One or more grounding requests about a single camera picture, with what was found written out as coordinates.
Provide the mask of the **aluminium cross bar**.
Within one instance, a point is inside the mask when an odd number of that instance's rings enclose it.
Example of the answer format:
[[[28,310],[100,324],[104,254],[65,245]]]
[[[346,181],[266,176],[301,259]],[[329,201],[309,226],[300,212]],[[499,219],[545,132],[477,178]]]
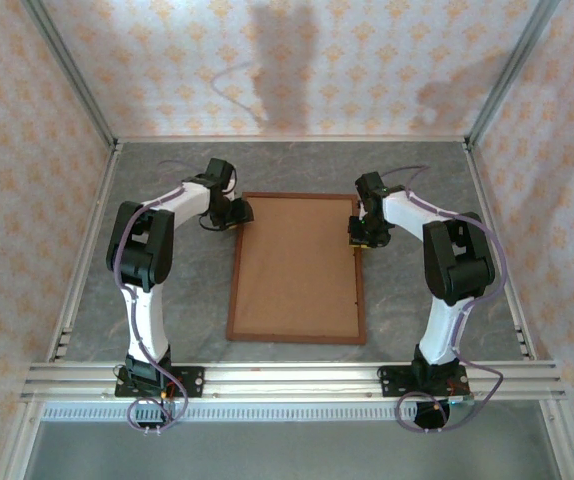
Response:
[[[419,142],[466,143],[463,135],[171,135],[121,136],[117,144],[130,143],[232,143],[232,142]]]

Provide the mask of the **grey metal panel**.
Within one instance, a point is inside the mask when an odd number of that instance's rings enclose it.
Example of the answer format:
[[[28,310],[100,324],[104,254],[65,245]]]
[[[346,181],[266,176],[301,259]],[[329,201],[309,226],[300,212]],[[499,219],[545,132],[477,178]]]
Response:
[[[490,415],[447,434],[392,422],[43,424],[25,480],[561,480],[544,435]]]

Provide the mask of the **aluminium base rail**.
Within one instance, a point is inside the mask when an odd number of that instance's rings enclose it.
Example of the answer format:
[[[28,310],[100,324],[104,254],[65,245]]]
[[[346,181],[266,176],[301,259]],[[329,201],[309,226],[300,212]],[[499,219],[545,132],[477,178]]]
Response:
[[[401,393],[382,380],[378,363],[223,362],[204,366],[198,381],[202,401],[380,401]],[[114,397],[117,368],[111,363],[38,363],[29,368],[21,397],[30,400],[108,401]],[[476,400],[563,400],[568,389],[553,361],[491,361],[467,374],[449,390],[469,385]]]

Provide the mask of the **aluminium side rail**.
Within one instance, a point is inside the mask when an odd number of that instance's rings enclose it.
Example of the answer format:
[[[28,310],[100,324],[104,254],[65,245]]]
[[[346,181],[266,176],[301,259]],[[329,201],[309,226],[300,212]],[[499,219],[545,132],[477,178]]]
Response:
[[[475,157],[472,150],[468,147],[468,144],[464,142],[462,144],[464,154],[468,163],[470,174],[472,176],[478,200],[483,212],[483,217],[490,227],[490,229],[496,234],[498,239],[501,239],[499,230],[497,229],[497,222],[495,221],[491,204],[488,200],[486,194],[483,179],[480,175],[480,170],[476,165]],[[520,305],[519,298],[517,296],[516,290],[512,283],[510,272],[507,272],[506,282],[504,286],[504,296],[509,305],[511,311],[512,321],[514,324],[514,329],[516,331],[516,336],[520,345],[521,353],[525,360],[535,361],[539,359],[537,349],[535,348],[534,342],[531,337],[531,332],[529,326],[526,323],[522,306]]]
[[[46,355],[47,363],[59,361],[66,354],[121,151],[122,145],[119,141],[116,141],[110,148],[105,168],[91,203],[91,211],[88,215],[82,244],[70,276],[66,295],[55,323]]]

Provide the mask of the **aluminium frame post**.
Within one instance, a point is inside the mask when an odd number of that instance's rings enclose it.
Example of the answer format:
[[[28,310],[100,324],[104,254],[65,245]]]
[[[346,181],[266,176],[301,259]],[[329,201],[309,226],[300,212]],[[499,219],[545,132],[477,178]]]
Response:
[[[0,480],[23,480],[41,423],[44,404],[20,402],[0,457]]]
[[[574,480],[574,419],[566,400],[541,400],[548,438],[561,480]]]
[[[20,3],[45,41],[96,133],[103,143],[113,150],[117,144],[117,138],[43,0],[20,0]]]
[[[482,140],[494,116],[501,107],[514,81],[537,45],[543,31],[549,24],[561,0],[538,0],[529,20],[504,63],[501,72],[487,96],[470,132],[464,137],[468,151],[472,151]]]

